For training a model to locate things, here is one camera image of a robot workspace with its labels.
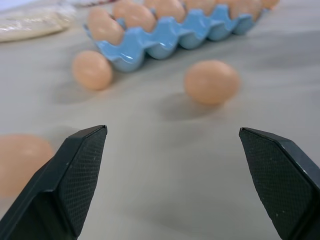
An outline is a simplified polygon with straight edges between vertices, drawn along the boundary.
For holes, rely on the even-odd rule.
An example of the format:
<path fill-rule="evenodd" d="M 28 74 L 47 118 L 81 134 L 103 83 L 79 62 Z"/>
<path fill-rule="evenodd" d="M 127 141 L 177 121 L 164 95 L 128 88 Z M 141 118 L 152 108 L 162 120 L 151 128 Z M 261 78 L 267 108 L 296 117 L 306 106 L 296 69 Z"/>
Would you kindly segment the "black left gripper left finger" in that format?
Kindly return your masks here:
<path fill-rule="evenodd" d="M 100 172 L 106 125 L 67 137 L 0 220 L 0 240 L 78 240 Z"/>

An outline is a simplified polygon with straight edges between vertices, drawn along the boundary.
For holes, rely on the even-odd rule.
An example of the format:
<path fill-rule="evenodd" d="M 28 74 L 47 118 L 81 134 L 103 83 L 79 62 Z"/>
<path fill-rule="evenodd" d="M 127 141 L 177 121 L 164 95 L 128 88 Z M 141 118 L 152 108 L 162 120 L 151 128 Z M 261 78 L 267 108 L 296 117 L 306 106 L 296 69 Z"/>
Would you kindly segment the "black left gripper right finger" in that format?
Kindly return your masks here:
<path fill-rule="evenodd" d="M 292 140 L 242 127 L 255 190 L 281 240 L 320 240 L 320 168 Z"/>

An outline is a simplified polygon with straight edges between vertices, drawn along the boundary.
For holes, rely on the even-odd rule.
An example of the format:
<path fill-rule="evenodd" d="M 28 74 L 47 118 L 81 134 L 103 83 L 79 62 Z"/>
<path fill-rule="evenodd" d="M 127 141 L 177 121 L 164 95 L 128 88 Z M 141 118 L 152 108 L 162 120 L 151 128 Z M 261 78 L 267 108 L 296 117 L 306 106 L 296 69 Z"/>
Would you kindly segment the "blue egg tray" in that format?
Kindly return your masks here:
<path fill-rule="evenodd" d="M 127 27 L 122 18 L 116 21 L 124 28 L 122 42 L 112 45 L 103 40 L 94 44 L 117 71 L 124 73 L 136 71 L 146 55 L 163 60 L 170 57 L 178 46 L 192 50 L 205 40 L 215 42 L 231 34 L 244 35 L 256 24 L 249 13 L 230 19 L 226 4 L 218 4 L 210 15 L 205 15 L 201 9 L 192 9 L 182 23 L 172 16 L 162 17 L 152 32 L 146 32 L 141 27 Z"/>

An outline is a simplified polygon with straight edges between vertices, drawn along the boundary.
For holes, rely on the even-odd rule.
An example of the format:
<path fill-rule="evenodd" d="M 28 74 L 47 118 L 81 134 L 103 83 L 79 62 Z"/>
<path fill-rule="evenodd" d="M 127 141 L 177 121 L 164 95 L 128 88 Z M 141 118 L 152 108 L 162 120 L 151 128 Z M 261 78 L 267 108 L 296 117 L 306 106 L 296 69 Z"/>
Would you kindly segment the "brown egg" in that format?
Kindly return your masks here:
<path fill-rule="evenodd" d="M 124 29 L 106 9 L 94 7 L 87 16 L 87 27 L 95 41 L 107 41 L 119 45 L 124 37 Z"/>
<path fill-rule="evenodd" d="M 157 19 L 173 17 L 182 23 L 186 17 L 186 10 L 180 0 L 144 0 L 145 7 L 154 10 Z"/>
<path fill-rule="evenodd" d="M 217 5 L 217 0 L 183 0 L 186 10 L 202 10 L 203 13 L 210 15 Z"/>
<path fill-rule="evenodd" d="M 131 0 L 120 0 L 113 5 L 113 16 L 122 18 L 127 28 L 141 27 L 145 32 L 152 32 L 157 24 L 155 16 L 144 5 Z"/>
<path fill-rule="evenodd" d="M 262 7 L 267 10 L 272 10 L 280 0 L 261 0 Z"/>
<path fill-rule="evenodd" d="M 113 69 L 107 59 L 96 51 L 82 51 L 72 62 L 72 75 L 84 88 L 93 91 L 107 89 L 113 80 Z"/>
<path fill-rule="evenodd" d="M 263 10 L 261 0 L 217 0 L 216 2 L 228 6 L 228 15 L 231 20 L 242 14 L 250 14 L 255 22 Z"/>
<path fill-rule="evenodd" d="M 0 135 L 0 197 L 19 194 L 53 155 L 50 143 L 39 136 Z"/>
<path fill-rule="evenodd" d="M 241 85 L 239 73 L 219 60 L 205 60 L 190 66 L 184 75 L 185 92 L 196 102 L 220 105 L 234 97 Z"/>

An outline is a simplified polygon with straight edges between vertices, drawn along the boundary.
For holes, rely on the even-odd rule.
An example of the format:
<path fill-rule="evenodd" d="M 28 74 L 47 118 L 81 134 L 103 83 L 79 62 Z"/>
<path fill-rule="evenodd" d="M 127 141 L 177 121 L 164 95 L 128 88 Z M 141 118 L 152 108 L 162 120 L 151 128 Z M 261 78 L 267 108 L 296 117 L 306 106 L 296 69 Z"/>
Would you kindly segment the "clear plastic bag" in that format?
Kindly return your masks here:
<path fill-rule="evenodd" d="M 0 14 L 0 43 L 39 38 L 67 30 L 76 9 L 68 4 L 54 4 Z"/>

